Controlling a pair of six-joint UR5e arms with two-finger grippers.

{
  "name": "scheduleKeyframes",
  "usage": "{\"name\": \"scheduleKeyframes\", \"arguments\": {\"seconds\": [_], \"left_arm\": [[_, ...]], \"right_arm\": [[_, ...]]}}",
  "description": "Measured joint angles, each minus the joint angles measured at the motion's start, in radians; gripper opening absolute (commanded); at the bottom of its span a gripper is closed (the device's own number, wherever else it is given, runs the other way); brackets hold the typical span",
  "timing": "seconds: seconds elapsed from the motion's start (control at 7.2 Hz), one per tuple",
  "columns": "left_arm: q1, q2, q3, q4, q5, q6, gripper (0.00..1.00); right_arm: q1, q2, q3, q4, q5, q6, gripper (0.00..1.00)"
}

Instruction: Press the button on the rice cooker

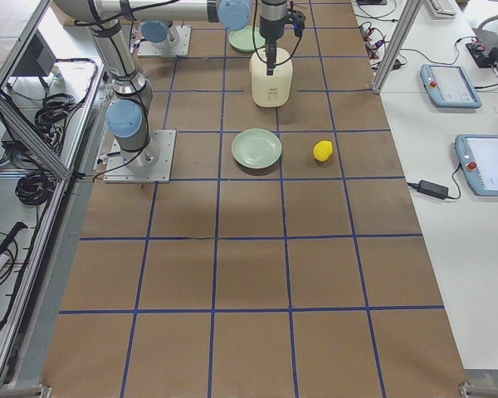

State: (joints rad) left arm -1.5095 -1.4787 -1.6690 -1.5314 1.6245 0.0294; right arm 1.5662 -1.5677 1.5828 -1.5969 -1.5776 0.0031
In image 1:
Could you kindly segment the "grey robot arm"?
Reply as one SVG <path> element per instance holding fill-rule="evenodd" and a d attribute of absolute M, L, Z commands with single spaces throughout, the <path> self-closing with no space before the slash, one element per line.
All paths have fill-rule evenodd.
<path fill-rule="evenodd" d="M 144 170 L 158 161 L 159 148 L 149 131 L 152 87 L 139 72 L 122 32 L 121 22 L 161 22 L 162 41 L 178 20 L 220 23 L 239 31 L 255 10 L 253 1 L 59 1 L 56 4 L 78 27 L 87 27 L 105 68 L 112 76 L 117 100 L 106 123 L 120 146 L 124 166 Z"/>
<path fill-rule="evenodd" d="M 146 41 L 160 49 L 170 49 L 179 43 L 179 34 L 171 22 L 142 21 L 140 31 Z"/>

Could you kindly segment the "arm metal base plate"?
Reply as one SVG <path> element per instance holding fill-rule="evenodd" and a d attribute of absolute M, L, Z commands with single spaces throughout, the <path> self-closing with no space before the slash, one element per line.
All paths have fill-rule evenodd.
<path fill-rule="evenodd" d="M 192 28 L 172 25 L 161 42 L 142 41 L 138 49 L 141 58 L 176 58 L 188 55 Z"/>
<path fill-rule="evenodd" d="M 107 183 L 149 183 L 170 181 L 173 164 L 173 152 L 176 131 L 150 130 L 149 145 L 132 162 L 135 154 L 121 152 L 116 138 L 113 139 L 112 151 L 119 152 L 108 160 L 108 172 L 102 175 Z"/>

